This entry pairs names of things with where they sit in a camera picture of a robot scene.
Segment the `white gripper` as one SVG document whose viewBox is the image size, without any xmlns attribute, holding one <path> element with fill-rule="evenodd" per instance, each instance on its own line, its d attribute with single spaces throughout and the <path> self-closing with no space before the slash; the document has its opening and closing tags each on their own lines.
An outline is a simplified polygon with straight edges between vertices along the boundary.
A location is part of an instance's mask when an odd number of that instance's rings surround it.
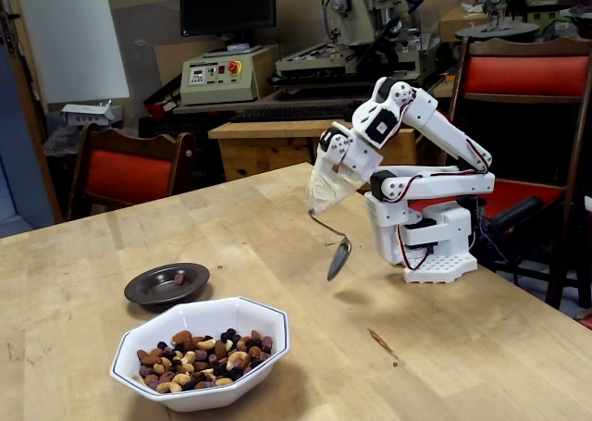
<svg viewBox="0 0 592 421">
<path fill-rule="evenodd" d="M 332 124 L 319 139 L 317 183 L 356 191 L 377 171 L 383 156 L 358 130 Z"/>
</svg>

